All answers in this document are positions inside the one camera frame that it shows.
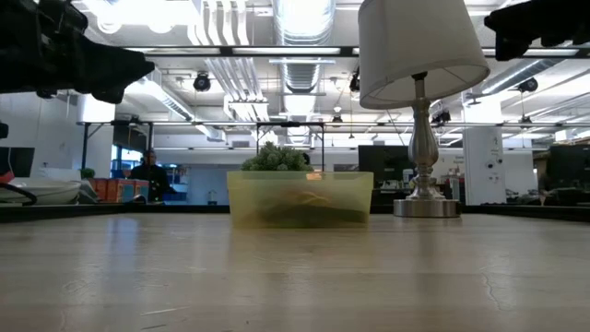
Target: ventilation duct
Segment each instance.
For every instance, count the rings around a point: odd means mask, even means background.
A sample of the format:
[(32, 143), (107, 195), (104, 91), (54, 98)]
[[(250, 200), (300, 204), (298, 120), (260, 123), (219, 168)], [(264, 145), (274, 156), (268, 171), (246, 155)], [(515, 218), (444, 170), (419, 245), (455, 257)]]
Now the ventilation duct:
[(560, 63), (564, 59), (523, 60), (517, 65), (487, 80), (481, 87), (484, 95), (494, 95), (515, 87)]
[[(191, 108), (182, 102), (172, 91), (162, 86), (161, 73), (158, 69), (139, 79), (129, 86), (129, 89), (135, 89), (156, 98), (166, 108), (178, 114), (186, 121), (203, 121), (202, 119), (196, 118)], [(204, 125), (197, 125), (196, 129), (205, 134), (207, 140), (211, 142), (225, 142), (226, 140), (226, 134), (222, 130)]]
[[(273, 0), (277, 44), (284, 46), (321, 46), (330, 42), (336, 0)], [(281, 75), (284, 92), (309, 94), (317, 91), (320, 65), (284, 64)], [(314, 96), (285, 96), (289, 115), (309, 115), (316, 102)], [(302, 144), (301, 129), (290, 129), (293, 143)]]

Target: desk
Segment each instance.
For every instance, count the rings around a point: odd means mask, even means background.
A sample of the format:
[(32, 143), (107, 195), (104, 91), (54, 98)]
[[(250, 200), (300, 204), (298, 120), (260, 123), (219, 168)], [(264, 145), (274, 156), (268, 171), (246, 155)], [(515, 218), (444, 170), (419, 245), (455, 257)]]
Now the desk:
[(587, 331), (590, 227), (372, 216), (243, 230), (228, 215), (0, 224), (3, 331)]

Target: translucent plastic container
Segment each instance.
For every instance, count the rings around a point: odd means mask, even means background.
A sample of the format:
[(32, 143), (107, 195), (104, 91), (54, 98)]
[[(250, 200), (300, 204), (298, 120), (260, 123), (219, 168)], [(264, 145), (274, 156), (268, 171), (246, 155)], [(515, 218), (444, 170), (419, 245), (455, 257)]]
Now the translucent plastic container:
[(370, 172), (228, 172), (236, 227), (363, 226), (369, 219)]

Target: computer monitor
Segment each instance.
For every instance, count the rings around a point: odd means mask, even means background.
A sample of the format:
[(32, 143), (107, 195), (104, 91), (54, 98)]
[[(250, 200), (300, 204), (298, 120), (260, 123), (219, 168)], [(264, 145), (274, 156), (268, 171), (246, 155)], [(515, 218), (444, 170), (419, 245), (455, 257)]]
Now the computer monitor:
[(403, 181), (404, 170), (413, 170), (407, 147), (360, 146), (359, 170), (372, 172), (376, 183)]
[(554, 188), (576, 187), (586, 189), (590, 185), (590, 147), (551, 147), (547, 175)]

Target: red object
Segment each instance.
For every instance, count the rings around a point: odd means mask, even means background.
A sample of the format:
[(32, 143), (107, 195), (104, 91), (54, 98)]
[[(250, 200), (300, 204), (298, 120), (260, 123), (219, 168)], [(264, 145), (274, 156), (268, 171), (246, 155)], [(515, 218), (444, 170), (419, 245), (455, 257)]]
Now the red object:
[(107, 200), (107, 179), (88, 179), (101, 202)]
[(109, 203), (124, 203), (133, 199), (136, 191), (134, 180), (109, 179), (107, 184), (107, 199)]
[(0, 184), (7, 184), (11, 182), (15, 178), (15, 174), (12, 172), (8, 172), (2, 176), (0, 176)]

